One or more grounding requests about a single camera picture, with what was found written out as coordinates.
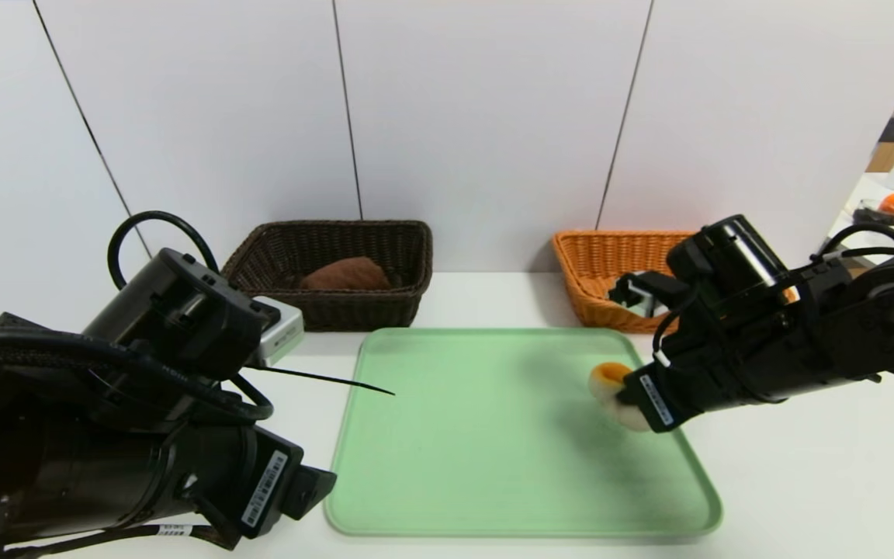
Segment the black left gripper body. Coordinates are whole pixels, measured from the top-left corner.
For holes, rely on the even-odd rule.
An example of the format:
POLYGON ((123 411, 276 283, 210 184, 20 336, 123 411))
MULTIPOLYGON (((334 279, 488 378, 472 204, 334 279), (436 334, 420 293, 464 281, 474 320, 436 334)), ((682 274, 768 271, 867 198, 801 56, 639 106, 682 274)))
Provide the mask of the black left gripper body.
POLYGON ((220 532, 258 538, 280 517, 302 450, 260 427, 184 425, 151 435, 153 518, 195 513, 220 532))

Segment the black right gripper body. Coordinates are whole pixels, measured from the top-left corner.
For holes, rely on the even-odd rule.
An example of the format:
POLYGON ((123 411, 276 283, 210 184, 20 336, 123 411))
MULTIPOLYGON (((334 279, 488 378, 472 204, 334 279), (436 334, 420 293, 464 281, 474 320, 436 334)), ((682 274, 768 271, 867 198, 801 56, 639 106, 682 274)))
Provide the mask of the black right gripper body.
POLYGON ((654 432, 669 432, 711 411, 756 403, 740 371, 757 344, 747 334, 670 334, 660 347, 669 366, 655 359, 628 375, 641 396, 636 407, 654 432))

